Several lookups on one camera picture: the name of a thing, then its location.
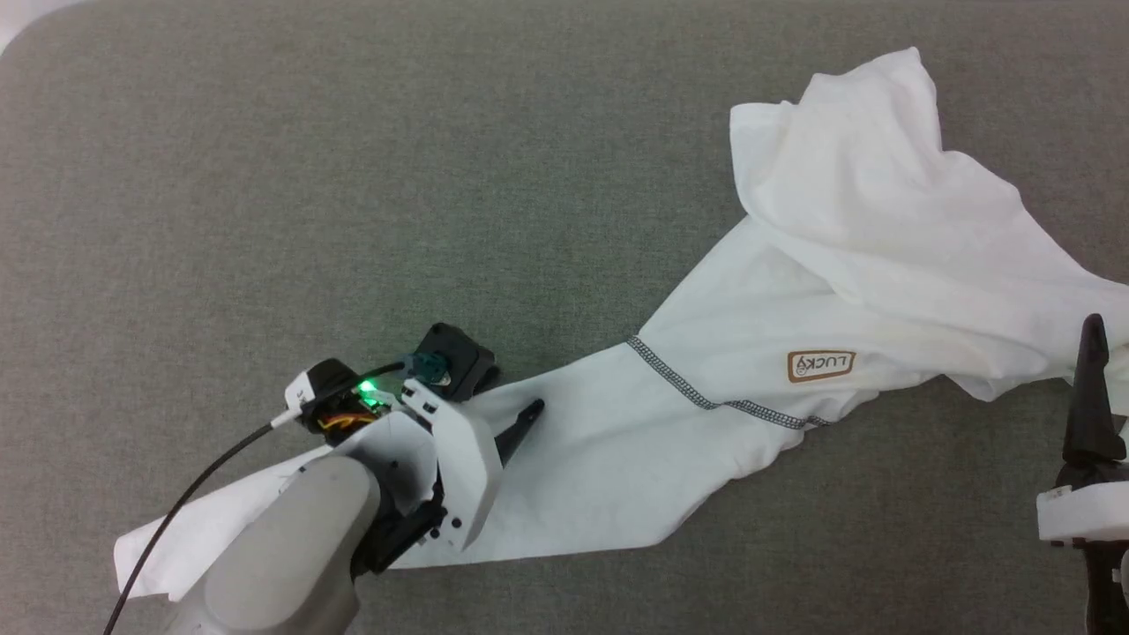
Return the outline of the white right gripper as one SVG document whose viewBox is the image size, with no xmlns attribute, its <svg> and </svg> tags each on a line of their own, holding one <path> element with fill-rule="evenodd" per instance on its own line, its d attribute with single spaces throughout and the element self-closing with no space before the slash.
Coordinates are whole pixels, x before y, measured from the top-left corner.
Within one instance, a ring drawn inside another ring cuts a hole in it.
<svg viewBox="0 0 1129 635">
<path fill-rule="evenodd" d="M 1042 542 L 1128 539 L 1128 482 L 1121 467 L 1126 446 L 1115 430 L 1106 390 L 1109 359 L 1103 318 L 1089 314 L 1080 328 L 1059 487 L 1036 496 Z"/>
</svg>

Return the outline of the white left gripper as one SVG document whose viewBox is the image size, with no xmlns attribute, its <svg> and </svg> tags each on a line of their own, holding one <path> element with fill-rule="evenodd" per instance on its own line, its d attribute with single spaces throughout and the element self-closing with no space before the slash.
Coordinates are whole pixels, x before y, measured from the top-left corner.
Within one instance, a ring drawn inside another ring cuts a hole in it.
<svg viewBox="0 0 1129 635">
<path fill-rule="evenodd" d="M 441 485 L 448 527 L 439 530 L 438 543 L 447 553 L 463 553 L 482 531 L 504 467 L 539 421 L 545 402 L 536 399 L 524 407 L 496 437 L 488 423 L 469 414 L 467 407 L 446 401 L 428 388 L 403 388 L 402 403 L 430 425 L 428 438 L 408 455 L 408 466 L 423 478 L 425 490 Z"/>
</svg>

